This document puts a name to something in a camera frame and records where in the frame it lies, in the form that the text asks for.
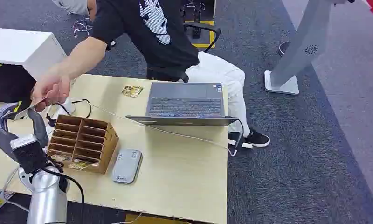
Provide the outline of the person's right hand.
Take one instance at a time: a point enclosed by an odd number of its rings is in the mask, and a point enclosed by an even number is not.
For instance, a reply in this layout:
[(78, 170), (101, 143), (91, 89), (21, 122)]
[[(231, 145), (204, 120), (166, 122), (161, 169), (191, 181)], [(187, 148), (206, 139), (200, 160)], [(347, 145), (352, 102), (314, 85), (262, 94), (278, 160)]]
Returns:
[(46, 74), (38, 80), (32, 90), (31, 100), (35, 110), (42, 112), (47, 106), (63, 104), (69, 96), (70, 78), (66, 75)]

